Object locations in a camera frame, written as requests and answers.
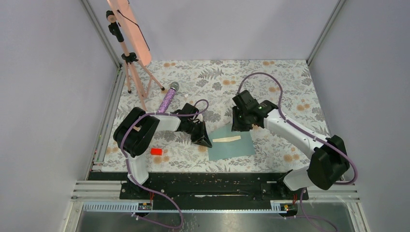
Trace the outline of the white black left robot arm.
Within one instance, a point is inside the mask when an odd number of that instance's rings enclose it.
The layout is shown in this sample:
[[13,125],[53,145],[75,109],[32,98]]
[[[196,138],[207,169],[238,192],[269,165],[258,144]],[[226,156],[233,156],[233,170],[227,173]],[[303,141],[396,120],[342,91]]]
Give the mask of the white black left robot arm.
[[193,144],[212,147],[202,113],[192,104],[187,103],[182,109],[167,113],[164,110],[147,113],[139,107],[133,108],[116,128],[113,139],[125,157],[128,179],[133,183],[131,191],[139,199],[147,197],[150,192],[143,154],[157,131],[184,132]]

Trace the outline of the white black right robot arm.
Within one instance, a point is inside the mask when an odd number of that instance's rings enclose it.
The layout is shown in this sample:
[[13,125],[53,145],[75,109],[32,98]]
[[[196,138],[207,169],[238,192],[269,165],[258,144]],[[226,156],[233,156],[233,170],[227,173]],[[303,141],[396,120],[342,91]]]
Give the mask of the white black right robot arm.
[[301,124],[291,122],[274,103],[257,102],[244,90],[233,97],[233,131],[250,131],[253,125],[274,132],[305,154],[308,166],[288,171],[277,186],[278,195],[289,199],[296,190],[316,186],[328,190],[350,168],[345,158],[346,147],[337,135],[328,138],[316,134]]

